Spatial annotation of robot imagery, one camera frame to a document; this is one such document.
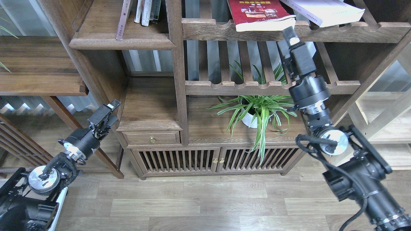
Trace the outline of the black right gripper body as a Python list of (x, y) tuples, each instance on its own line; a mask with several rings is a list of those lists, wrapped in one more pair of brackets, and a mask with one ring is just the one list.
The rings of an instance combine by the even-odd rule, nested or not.
[(289, 88), (294, 106), (287, 111), (302, 111), (307, 115), (329, 113), (324, 101), (330, 97), (326, 83), (321, 75), (312, 76), (317, 70), (313, 59), (296, 60), (292, 57), (283, 58), (284, 71), (296, 85)]

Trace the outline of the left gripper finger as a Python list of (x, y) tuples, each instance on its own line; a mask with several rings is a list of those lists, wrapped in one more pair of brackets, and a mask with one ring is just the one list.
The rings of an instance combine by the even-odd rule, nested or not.
[(118, 118), (113, 115), (113, 111), (115, 111), (120, 104), (120, 101), (114, 99), (110, 104), (101, 105), (97, 111), (88, 118), (90, 126), (112, 126), (118, 120)]

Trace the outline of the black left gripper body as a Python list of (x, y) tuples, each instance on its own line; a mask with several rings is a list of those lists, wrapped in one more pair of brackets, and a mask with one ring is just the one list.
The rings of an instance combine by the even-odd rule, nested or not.
[(66, 139), (58, 142), (66, 149), (64, 153), (77, 160), (88, 160), (88, 158), (100, 147), (100, 142), (106, 138), (113, 124), (118, 120), (116, 116), (106, 117), (91, 116), (88, 118), (88, 128), (76, 129)]

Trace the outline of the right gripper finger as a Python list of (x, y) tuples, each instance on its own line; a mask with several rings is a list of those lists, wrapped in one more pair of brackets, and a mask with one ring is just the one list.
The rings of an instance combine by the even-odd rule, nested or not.
[(281, 41), (281, 47), (300, 46), (301, 41), (296, 34), (293, 26), (287, 27), (282, 31), (284, 39)]
[(309, 53), (307, 45), (302, 42), (281, 40), (278, 42), (279, 55), (284, 72), (292, 81), (299, 81), (301, 78), (316, 71), (316, 66)]

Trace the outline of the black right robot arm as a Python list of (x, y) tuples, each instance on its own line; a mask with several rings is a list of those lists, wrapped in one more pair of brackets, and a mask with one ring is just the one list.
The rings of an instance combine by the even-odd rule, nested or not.
[(340, 230), (366, 214), (376, 231), (409, 231), (410, 215), (381, 184), (392, 168), (355, 126), (333, 126), (324, 105), (330, 93), (323, 77), (313, 75), (317, 68), (307, 45), (293, 26), (282, 34), (284, 38), (278, 42), (282, 66), (296, 83), (289, 88), (294, 106), (288, 112), (306, 115), (310, 129), (309, 135), (298, 135), (296, 143), (327, 168), (323, 176), (339, 201), (351, 199), (361, 207)]

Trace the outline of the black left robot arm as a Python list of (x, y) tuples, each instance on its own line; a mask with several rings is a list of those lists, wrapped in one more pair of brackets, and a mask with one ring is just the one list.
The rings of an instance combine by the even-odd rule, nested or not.
[(82, 173), (78, 165), (100, 147), (117, 121), (113, 112), (120, 101), (101, 105), (91, 117), (88, 128), (78, 128), (66, 139), (59, 139), (65, 150), (47, 164), (31, 171), (21, 167), (1, 187), (2, 231), (48, 231), (56, 220), (61, 203), (58, 197)]

